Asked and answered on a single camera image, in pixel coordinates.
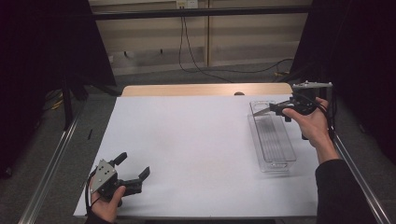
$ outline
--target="hand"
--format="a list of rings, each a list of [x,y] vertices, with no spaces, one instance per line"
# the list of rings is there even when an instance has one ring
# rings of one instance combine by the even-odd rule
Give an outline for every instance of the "hand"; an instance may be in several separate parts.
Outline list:
[[[120,186],[114,192],[113,198],[110,202],[100,199],[100,194],[96,191],[91,195],[92,211],[101,219],[108,222],[115,222],[117,218],[117,208],[119,202],[125,193],[125,186]]]
[[[327,101],[318,97],[316,101],[326,108],[329,104]],[[319,163],[339,159],[329,136],[326,117],[320,109],[317,108],[314,112],[306,116],[290,108],[285,108],[282,112],[299,124],[303,136],[308,138],[311,146],[317,149]]]

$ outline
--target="power outlet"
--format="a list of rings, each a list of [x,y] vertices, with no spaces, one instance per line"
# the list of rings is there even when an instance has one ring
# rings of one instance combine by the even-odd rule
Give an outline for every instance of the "power outlet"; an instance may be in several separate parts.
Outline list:
[[[187,0],[176,0],[176,8],[177,9],[187,8]]]
[[[187,0],[187,8],[198,8],[198,0]]]

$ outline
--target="sleeve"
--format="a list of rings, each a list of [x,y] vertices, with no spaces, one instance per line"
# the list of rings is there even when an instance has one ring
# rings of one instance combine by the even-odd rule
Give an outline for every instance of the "sleeve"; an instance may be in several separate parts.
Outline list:
[[[316,170],[318,224],[376,223],[361,186],[343,160],[323,162]]]
[[[104,221],[103,219],[99,218],[94,212],[90,212],[88,214],[88,218],[85,221],[85,224],[111,224],[111,222]]]

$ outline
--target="transparent plastic box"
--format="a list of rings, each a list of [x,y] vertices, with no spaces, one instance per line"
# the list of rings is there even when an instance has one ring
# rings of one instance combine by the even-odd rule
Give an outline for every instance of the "transparent plastic box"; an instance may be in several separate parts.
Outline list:
[[[296,156],[283,117],[276,116],[274,112],[253,117],[254,113],[269,107],[270,103],[275,104],[270,101],[250,102],[252,111],[248,116],[250,130],[260,169],[263,172],[287,172],[296,161]]]

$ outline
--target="white tabletop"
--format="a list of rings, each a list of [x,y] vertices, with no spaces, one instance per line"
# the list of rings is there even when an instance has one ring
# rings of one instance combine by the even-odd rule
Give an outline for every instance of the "white tabletop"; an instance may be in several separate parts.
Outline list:
[[[262,173],[251,137],[249,102],[289,95],[118,98],[92,165],[121,152],[129,180],[147,167],[143,192],[123,198],[119,217],[315,216],[318,159],[298,125],[285,123],[297,161],[285,175]],[[86,214],[83,194],[75,216]]]

